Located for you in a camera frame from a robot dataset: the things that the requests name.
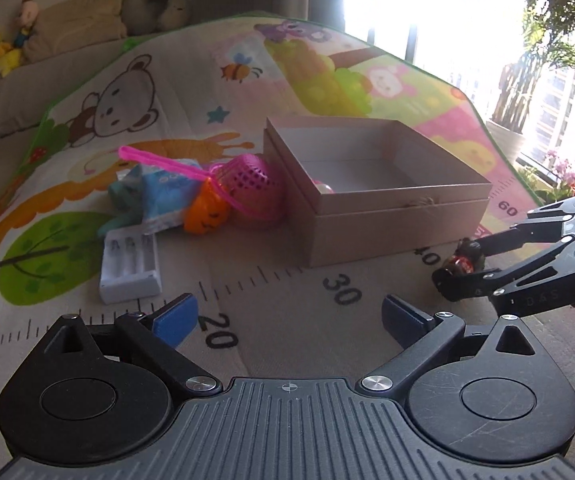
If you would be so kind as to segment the pink plastic sieve scoop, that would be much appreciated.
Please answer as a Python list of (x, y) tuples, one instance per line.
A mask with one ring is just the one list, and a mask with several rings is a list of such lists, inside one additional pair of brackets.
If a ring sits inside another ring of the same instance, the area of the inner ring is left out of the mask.
[(120, 147), (118, 155), (127, 162), (140, 162), (193, 180), (210, 182), (222, 200), (248, 218), (274, 223), (286, 213), (283, 172), (263, 156), (238, 155), (229, 162), (204, 169), (127, 145)]

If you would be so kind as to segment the white battery charger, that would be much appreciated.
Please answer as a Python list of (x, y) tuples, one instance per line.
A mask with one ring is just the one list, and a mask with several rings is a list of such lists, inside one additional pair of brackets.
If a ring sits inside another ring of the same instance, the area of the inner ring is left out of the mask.
[(105, 304), (158, 296), (163, 290), (158, 242), (141, 226), (105, 235), (99, 294)]

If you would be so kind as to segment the orange plastic toy cup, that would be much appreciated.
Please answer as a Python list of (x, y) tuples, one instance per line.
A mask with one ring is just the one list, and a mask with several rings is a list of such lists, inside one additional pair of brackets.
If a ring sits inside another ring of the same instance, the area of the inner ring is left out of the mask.
[(184, 216), (184, 231), (196, 235), (213, 232), (228, 220), (230, 211), (230, 204), (215, 191), (213, 181), (206, 180)]

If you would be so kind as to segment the blue tissue pack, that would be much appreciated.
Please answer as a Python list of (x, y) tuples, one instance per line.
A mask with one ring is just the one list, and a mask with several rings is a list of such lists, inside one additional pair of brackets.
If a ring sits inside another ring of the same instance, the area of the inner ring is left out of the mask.
[(182, 226), (202, 181), (155, 166), (141, 165), (140, 169), (144, 232), (153, 234)]

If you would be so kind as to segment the pink cardboard box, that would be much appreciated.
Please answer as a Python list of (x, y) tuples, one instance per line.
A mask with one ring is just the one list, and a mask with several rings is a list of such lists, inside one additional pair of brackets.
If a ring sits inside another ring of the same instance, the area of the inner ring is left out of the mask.
[(460, 240), (489, 202), (487, 179), (397, 120), (271, 117), (264, 154), (283, 172), (287, 218), (309, 266)]

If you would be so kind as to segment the pink round toy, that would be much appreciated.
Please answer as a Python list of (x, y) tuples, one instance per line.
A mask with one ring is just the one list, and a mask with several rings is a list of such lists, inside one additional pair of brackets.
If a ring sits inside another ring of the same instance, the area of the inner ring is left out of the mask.
[(315, 188), (321, 193), (321, 194), (333, 194), (333, 188), (330, 187), (330, 185), (325, 184), (324, 182), (318, 181), (318, 180), (313, 180), (312, 181), (313, 185), (315, 185)]

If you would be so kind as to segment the beige sofa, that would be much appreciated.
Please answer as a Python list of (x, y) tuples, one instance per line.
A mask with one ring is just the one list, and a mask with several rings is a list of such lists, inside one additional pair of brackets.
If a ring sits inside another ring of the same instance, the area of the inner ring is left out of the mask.
[(0, 79), (0, 246), (40, 214), (106, 190), (126, 165), (120, 144), (175, 153), (188, 130), (173, 78), (181, 38), (129, 52), (105, 42)]

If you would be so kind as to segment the yellow small plush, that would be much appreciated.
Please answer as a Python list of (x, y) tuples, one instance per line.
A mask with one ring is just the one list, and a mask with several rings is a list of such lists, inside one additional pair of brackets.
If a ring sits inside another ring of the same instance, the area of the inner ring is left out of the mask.
[(21, 49), (13, 47), (0, 35), (0, 78), (7, 77), (22, 65), (22, 54)]

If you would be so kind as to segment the beige pillow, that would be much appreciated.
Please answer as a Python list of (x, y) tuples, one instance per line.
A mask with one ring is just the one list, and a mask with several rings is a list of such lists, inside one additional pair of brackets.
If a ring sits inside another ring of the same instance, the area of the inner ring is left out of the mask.
[(41, 10), (22, 47), (27, 63), (127, 37), (123, 0), (67, 0)]

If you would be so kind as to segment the grey plush neck pillow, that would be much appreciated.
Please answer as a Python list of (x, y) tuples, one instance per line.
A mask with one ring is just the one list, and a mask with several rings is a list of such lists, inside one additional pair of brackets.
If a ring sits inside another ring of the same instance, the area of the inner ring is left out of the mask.
[(189, 0), (123, 0), (120, 18), (128, 36), (168, 32), (190, 22)]

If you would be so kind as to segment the small doll plush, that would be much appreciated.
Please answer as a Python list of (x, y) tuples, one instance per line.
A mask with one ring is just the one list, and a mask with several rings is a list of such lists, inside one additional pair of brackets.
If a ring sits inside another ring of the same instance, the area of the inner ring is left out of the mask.
[(20, 12), (16, 17), (18, 33), (13, 41), (13, 47), (22, 48), (27, 39), (30, 38), (35, 22), (38, 18), (39, 6), (34, 0), (22, 0)]

